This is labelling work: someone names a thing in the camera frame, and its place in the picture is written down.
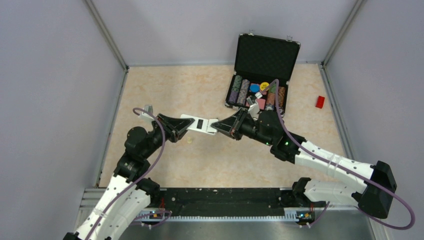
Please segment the white remote control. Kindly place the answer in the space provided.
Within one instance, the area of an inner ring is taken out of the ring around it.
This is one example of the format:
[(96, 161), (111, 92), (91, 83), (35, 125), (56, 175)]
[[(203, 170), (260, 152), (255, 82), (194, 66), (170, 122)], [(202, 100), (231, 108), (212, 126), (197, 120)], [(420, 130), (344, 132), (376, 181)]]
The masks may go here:
[(194, 131), (208, 135), (216, 135), (218, 132), (215, 128), (212, 127), (213, 123), (219, 121), (217, 118), (206, 119), (187, 114), (181, 114), (180, 118), (194, 119), (194, 122), (187, 128), (188, 131)]

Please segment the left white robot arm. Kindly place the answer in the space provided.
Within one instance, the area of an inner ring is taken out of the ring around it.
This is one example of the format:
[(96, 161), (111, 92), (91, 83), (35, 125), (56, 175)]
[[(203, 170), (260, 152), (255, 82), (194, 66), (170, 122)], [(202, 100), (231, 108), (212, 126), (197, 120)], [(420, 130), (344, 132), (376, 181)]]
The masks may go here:
[(173, 118), (158, 114), (152, 130), (131, 128), (106, 190), (84, 222), (64, 236), (66, 240), (117, 240), (145, 208), (160, 202), (160, 185), (146, 175), (155, 166), (148, 158), (162, 154), (167, 141), (176, 143), (187, 133), (193, 118)]

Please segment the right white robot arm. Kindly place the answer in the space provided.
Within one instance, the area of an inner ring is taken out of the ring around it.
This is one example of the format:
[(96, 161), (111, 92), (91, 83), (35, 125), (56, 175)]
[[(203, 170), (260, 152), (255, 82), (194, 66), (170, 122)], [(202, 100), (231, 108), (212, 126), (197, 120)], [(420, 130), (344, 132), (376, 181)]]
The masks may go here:
[(212, 128), (234, 140), (243, 136), (270, 146), (275, 158), (313, 168), (341, 183), (303, 177), (293, 184), (293, 200), (299, 206), (310, 202), (334, 202), (358, 207), (366, 214), (387, 219), (397, 183), (389, 164), (369, 164), (325, 150), (287, 130), (274, 111), (261, 112), (254, 119), (245, 109), (212, 123)]

